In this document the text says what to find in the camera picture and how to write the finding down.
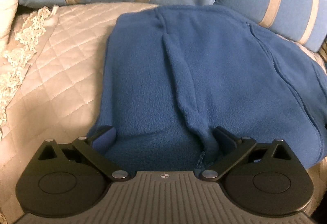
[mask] ribbed rubber surface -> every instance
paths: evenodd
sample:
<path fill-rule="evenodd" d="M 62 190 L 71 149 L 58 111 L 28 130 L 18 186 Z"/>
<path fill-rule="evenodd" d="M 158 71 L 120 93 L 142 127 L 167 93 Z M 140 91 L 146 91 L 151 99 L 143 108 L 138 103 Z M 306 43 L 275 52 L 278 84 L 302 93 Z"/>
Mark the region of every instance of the ribbed rubber surface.
<path fill-rule="evenodd" d="M 304 213 L 255 216 L 236 207 L 214 182 L 193 172 L 138 172 L 114 183 L 93 208 L 62 219 L 24 215 L 17 224 L 313 224 Z"/>

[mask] metal rivet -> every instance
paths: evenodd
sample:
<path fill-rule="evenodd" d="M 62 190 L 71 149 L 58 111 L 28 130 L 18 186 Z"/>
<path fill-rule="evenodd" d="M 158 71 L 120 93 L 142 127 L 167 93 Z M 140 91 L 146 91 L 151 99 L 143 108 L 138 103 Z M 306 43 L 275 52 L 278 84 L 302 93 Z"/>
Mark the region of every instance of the metal rivet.
<path fill-rule="evenodd" d="M 202 176 L 207 179 L 213 179 L 218 176 L 218 173 L 214 170 L 205 170 L 202 172 Z"/>
<path fill-rule="evenodd" d="M 124 179 L 128 176 L 128 172 L 124 170 L 116 170 L 112 173 L 112 176 L 116 179 Z"/>

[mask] compass logo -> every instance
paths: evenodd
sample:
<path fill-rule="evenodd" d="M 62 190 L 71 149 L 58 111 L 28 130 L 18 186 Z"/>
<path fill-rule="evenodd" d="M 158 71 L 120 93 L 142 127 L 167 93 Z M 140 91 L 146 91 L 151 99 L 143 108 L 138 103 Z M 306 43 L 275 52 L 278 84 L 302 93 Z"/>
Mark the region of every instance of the compass logo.
<path fill-rule="evenodd" d="M 170 175 L 167 174 L 167 173 L 164 173 L 164 174 L 161 174 L 160 177 L 163 178 L 163 179 L 166 179 L 168 178 Z"/>

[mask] black plastic device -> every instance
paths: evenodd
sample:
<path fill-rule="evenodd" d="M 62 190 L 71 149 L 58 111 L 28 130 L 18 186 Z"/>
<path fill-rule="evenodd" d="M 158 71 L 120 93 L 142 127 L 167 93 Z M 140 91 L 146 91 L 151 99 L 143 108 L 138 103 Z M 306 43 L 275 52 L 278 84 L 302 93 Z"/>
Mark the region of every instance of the black plastic device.
<path fill-rule="evenodd" d="M 132 176 L 93 148 L 101 134 L 42 143 L 16 185 L 25 212 L 16 224 L 315 223 L 303 212 L 313 183 L 282 139 L 262 144 L 217 127 L 224 157 L 198 177 Z"/>

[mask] diamond quilting pattern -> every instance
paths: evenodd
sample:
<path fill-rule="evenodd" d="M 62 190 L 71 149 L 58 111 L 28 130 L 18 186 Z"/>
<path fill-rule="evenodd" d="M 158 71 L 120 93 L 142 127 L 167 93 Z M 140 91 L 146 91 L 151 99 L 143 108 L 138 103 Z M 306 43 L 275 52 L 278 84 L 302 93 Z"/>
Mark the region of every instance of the diamond quilting pattern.
<path fill-rule="evenodd" d="M 42 141 L 71 142 L 96 120 L 106 40 L 117 17 L 153 7 L 98 3 L 60 8 L 52 35 L 7 107 L 0 143 L 0 207 L 9 223 L 22 215 L 15 185 Z"/>

